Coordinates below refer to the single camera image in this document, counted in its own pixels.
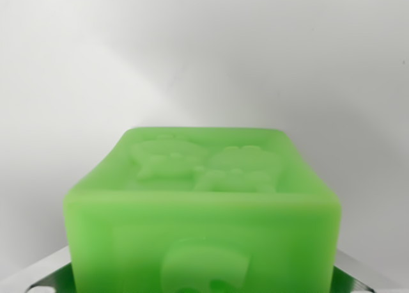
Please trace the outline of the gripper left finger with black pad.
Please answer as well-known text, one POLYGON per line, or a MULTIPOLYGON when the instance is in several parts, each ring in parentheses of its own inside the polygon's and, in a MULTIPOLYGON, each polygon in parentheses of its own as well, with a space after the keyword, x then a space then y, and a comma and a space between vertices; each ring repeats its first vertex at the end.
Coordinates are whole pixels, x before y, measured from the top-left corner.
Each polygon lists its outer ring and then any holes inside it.
POLYGON ((68 246, 1 280, 1 292, 26 292, 37 281, 71 262, 68 246))

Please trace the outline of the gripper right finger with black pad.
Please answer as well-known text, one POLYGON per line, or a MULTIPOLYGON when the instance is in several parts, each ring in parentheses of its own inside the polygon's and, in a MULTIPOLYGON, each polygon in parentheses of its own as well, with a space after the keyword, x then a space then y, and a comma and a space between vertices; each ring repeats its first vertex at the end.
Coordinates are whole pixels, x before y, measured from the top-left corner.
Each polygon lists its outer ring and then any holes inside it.
POLYGON ((337 250, 331 292, 408 292, 408 288, 337 250))

